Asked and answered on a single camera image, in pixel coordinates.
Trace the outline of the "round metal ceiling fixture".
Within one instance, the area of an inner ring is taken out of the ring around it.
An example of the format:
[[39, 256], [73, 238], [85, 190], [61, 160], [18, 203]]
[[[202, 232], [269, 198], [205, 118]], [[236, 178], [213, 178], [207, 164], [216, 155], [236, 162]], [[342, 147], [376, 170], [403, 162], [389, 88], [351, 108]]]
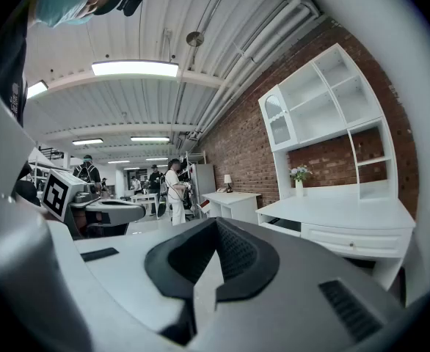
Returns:
[[205, 37], [202, 32], [193, 31], [187, 34], [186, 43], [193, 47], [198, 48], [204, 43]]

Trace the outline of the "white desk drawer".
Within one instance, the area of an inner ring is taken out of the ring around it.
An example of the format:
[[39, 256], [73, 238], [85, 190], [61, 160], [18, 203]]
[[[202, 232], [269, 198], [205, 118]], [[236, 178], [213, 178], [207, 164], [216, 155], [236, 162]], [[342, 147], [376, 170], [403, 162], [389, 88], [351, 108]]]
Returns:
[[302, 223], [301, 237], [346, 257], [401, 258], [412, 231], [367, 230]]
[[301, 236], [301, 223], [298, 221], [291, 221], [259, 213], [258, 224], [262, 227], [281, 232], [286, 235], [292, 235], [296, 237]]

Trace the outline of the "large white desk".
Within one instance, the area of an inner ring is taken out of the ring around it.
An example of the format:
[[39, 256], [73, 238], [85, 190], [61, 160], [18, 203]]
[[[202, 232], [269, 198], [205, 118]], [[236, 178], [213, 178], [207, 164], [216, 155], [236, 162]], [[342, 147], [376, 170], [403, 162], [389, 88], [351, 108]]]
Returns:
[[[401, 201], [388, 194], [386, 181], [361, 186], [308, 188], [303, 197], [281, 199], [256, 211], [306, 224], [352, 229], [408, 229], [413, 232], [415, 221]], [[373, 278], [389, 289], [401, 269], [401, 258], [342, 257], [375, 263]]]

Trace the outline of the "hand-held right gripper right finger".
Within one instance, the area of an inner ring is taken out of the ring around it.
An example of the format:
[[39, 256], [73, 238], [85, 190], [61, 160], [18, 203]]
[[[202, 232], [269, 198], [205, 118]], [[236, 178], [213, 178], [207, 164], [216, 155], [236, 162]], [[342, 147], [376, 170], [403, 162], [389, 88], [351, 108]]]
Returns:
[[404, 309], [361, 268], [323, 246], [256, 224], [231, 221], [273, 246], [280, 266], [256, 297], [217, 304], [189, 343], [196, 352], [340, 352], [356, 344], [361, 319], [342, 319], [329, 290], [361, 306], [383, 329]]

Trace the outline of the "metal shelving rack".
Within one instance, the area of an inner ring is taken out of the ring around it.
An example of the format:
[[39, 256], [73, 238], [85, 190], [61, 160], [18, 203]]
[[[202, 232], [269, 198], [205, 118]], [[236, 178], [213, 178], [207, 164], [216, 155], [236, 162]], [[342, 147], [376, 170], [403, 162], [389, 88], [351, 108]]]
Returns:
[[47, 158], [38, 147], [33, 148], [27, 163], [30, 165], [31, 169], [26, 179], [33, 183], [38, 191], [44, 189], [52, 169], [70, 171], [70, 169], [63, 167], [62, 161], [52, 161]]

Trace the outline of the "pale grey cabinet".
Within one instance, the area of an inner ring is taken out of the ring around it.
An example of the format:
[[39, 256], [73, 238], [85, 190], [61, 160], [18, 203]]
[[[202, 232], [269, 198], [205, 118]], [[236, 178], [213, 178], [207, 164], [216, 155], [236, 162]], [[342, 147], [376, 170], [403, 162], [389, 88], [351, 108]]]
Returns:
[[205, 200], [204, 194], [214, 193], [216, 190], [214, 165], [192, 164], [189, 169], [190, 183], [192, 185], [192, 204], [197, 218], [202, 217], [199, 204]]

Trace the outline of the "pale artificial flower bouquet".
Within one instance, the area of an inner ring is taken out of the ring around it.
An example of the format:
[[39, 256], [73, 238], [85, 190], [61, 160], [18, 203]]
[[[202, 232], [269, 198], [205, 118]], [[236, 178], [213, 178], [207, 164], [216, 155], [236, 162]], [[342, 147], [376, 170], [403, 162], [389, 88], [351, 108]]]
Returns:
[[289, 175], [295, 181], [305, 182], [312, 174], [305, 165], [301, 165], [291, 169]]

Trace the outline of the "white shelf hutch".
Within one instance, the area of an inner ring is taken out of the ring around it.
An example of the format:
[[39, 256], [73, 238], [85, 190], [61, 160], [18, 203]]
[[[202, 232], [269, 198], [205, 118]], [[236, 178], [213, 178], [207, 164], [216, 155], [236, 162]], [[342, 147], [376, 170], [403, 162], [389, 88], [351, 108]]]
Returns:
[[363, 202], [397, 198], [396, 152], [385, 113], [363, 72], [339, 44], [258, 102], [281, 199], [296, 194], [288, 154], [340, 136], [346, 136], [354, 159], [356, 182], [347, 192]]

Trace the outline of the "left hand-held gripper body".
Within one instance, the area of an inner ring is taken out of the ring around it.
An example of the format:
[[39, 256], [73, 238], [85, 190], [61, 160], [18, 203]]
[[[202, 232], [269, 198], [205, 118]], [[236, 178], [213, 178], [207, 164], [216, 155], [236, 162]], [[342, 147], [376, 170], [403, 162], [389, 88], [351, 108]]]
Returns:
[[76, 226], [72, 208], [85, 209], [100, 199], [94, 185], [61, 169], [51, 169], [42, 196], [42, 206], [68, 227], [73, 239], [84, 236]]

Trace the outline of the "small white desk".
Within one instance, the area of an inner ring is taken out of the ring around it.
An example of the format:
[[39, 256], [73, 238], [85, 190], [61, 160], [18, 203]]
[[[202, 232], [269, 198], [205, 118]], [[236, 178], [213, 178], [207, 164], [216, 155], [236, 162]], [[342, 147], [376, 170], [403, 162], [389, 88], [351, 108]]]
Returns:
[[251, 224], [258, 223], [256, 210], [258, 209], [257, 197], [260, 194], [232, 192], [204, 194], [204, 200], [208, 200], [208, 215], [210, 217], [222, 217], [235, 219]]

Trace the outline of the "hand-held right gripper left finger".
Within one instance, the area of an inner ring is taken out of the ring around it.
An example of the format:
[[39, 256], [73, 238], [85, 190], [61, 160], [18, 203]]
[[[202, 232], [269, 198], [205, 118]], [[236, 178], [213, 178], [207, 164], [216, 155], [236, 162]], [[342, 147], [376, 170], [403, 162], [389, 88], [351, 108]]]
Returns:
[[73, 240], [68, 228], [50, 221], [60, 270], [95, 344], [156, 336], [179, 320], [184, 302], [163, 296], [145, 270], [147, 253], [159, 243], [197, 225], [110, 238]]

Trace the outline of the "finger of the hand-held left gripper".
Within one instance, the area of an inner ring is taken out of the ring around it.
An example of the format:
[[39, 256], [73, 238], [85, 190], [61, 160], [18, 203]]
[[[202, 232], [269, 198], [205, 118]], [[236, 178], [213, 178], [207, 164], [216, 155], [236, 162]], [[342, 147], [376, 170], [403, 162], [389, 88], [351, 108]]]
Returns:
[[145, 215], [145, 207], [133, 202], [98, 199], [89, 204], [89, 224], [117, 226], [139, 221]]

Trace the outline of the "low white table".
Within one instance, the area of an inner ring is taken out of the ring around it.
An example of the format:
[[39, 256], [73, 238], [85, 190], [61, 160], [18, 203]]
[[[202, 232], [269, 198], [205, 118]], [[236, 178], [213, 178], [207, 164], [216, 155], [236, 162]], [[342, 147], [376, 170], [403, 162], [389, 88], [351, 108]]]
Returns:
[[138, 204], [138, 205], [153, 205], [155, 208], [155, 214], [156, 217], [158, 216], [158, 207], [159, 207], [159, 201], [158, 201], [158, 195], [157, 194], [136, 194], [131, 196], [131, 202]]

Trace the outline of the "person's black shirt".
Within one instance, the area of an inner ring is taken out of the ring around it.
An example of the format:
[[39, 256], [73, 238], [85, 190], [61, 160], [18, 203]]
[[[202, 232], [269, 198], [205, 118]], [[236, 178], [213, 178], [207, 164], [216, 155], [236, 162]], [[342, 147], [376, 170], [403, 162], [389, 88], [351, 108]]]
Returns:
[[23, 125], [27, 82], [23, 74], [26, 60], [29, 3], [25, 2], [8, 18], [0, 31], [0, 98], [19, 125]]

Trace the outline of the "bundle of white ceiling pipes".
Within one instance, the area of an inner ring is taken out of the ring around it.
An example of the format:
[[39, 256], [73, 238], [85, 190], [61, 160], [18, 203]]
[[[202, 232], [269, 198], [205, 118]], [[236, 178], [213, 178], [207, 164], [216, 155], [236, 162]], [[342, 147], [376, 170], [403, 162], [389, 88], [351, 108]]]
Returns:
[[245, 77], [245, 74], [249, 72], [248, 70], [244, 71], [244, 68], [248, 68], [246, 63], [251, 61], [254, 65], [256, 64], [252, 56], [260, 55], [263, 58], [266, 52], [272, 50], [275, 44], [285, 36], [284, 32], [289, 32], [291, 27], [299, 25], [306, 18], [316, 19], [319, 15], [318, 8], [311, 0], [287, 1], [288, 3], [266, 24], [247, 49], [241, 52], [240, 58], [231, 68], [208, 104], [208, 108], [201, 116], [194, 133], [191, 135], [192, 138], [196, 139], [203, 132], [207, 126], [207, 121], [213, 117], [219, 101], [226, 94], [230, 94], [236, 88], [239, 79]]

